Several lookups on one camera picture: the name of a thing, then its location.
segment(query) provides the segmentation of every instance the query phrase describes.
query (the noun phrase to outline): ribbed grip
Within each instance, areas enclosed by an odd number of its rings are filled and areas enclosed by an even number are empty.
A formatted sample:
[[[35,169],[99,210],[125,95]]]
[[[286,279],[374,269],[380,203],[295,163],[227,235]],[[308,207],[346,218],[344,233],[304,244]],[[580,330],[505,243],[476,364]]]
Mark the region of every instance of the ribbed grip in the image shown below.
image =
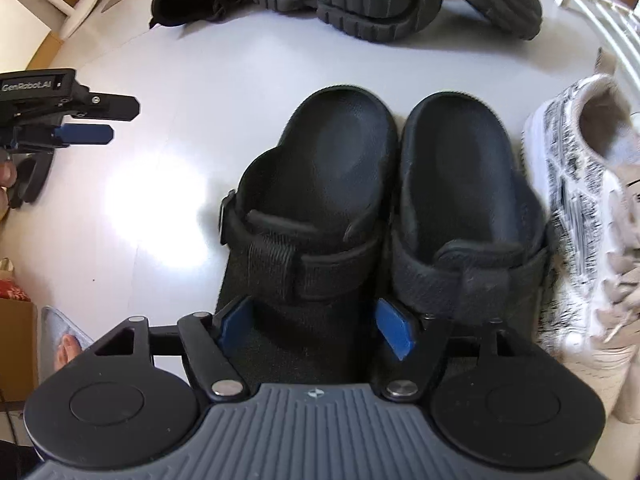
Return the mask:
[[[256,396],[245,402],[213,406],[184,446],[155,462],[119,472],[80,471],[47,462],[29,478],[596,480],[602,477],[583,463],[534,473],[489,468],[441,442],[416,406],[381,400],[368,384],[264,384]]]

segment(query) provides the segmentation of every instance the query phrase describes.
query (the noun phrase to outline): foot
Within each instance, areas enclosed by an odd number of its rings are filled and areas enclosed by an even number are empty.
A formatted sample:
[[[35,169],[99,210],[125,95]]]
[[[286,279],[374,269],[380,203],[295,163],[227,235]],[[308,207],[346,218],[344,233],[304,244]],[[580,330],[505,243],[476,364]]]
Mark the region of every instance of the foot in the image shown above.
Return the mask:
[[[11,187],[15,184],[15,179],[18,176],[18,171],[15,168],[15,164],[12,161],[7,160],[0,162],[0,186]]]
[[[60,368],[66,365],[69,361],[78,357],[81,352],[82,348],[80,347],[78,339],[70,334],[63,335],[60,340],[60,345],[58,346],[58,351],[56,352],[56,362],[54,364],[55,370],[60,370]]]

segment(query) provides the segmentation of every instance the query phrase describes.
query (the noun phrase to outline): wall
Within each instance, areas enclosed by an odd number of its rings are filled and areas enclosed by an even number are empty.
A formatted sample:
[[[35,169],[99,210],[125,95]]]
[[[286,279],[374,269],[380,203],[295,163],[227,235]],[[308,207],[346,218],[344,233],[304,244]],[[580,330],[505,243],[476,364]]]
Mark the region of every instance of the wall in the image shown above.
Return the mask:
[[[18,0],[0,0],[0,73],[24,70],[49,27]]]

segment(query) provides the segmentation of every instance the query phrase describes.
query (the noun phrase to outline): velcro strap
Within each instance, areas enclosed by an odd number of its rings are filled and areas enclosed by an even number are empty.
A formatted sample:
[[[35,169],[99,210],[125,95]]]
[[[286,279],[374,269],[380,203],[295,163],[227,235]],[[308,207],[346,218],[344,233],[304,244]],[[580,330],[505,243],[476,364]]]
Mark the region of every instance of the velcro strap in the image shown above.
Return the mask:
[[[255,236],[247,257],[248,292],[259,298],[289,301],[295,253],[290,245]]]
[[[335,254],[304,254],[286,237],[251,233],[233,208],[223,216],[224,240],[246,259],[247,289],[256,296],[289,302],[327,300],[358,288],[378,260],[383,231],[353,249]]]
[[[394,291],[398,300],[416,312],[476,324],[504,317],[508,304],[540,286],[547,253],[544,247],[524,265],[511,269],[443,270],[412,257],[394,228]]]

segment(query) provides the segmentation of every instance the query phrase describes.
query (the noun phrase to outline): black sandal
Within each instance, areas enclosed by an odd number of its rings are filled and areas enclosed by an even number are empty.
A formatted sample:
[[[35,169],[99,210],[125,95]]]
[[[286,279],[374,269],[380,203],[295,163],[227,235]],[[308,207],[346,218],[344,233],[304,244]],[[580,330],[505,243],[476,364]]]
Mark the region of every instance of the black sandal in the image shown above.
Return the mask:
[[[252,390],[364,378],[397,143],[374,95],[325,88],[223,201],[230,254],[218,309],[254,300],[253,327],[228,355]]]
[[[501,319],[531,341],[546,223],[500,120],[465,94],[427,97],[404,126],[400,183],[395,297],[421,317]]]

